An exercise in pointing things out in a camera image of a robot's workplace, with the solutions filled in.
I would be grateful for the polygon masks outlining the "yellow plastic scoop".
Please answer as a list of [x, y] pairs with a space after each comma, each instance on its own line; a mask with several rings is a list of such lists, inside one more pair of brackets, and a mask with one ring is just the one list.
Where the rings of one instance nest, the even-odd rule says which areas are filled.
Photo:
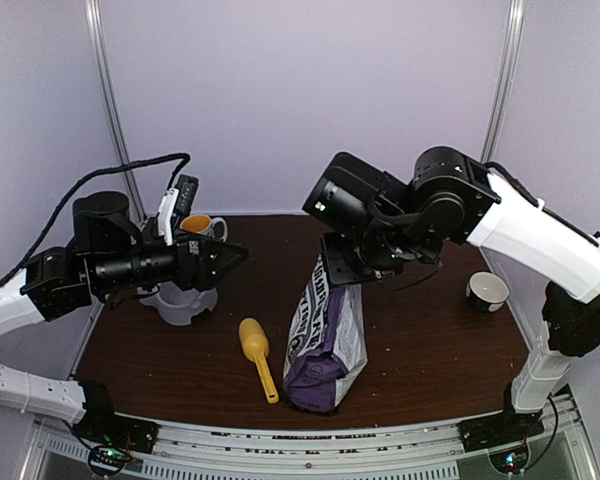
[[244, 318], [239, 325], [239, 339], [244, 356], [256, 366], [267, 402], [277, 403], [279, 394], [267, 363], [269, 341], [262, 326], [254, 318]]

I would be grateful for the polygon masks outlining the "purple pet food bag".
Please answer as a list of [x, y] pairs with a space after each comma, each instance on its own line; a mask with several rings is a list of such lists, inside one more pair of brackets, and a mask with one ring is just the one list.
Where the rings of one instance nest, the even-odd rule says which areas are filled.
[[318, 258], [288, 332], [284, 396], [300, 411], [333, 414], [367, 362], [361, 287], [332, 285]]

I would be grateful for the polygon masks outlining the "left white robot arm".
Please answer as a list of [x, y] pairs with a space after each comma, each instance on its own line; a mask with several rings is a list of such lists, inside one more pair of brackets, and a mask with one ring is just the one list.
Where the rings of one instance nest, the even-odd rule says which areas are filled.
[[[117, 191], [75, 200], [72, 214], [69, 244], [32, 256], [0, 286], [0, 336], [163, 283], [208, 291], [248, 257], [247, 248], [202, 234], [139, 229], [128, 197]], [[124, 433], [107, 388], [98, 382], [54, 380], [0, 363], [0, 406], [84, 424], [103, 444]]]

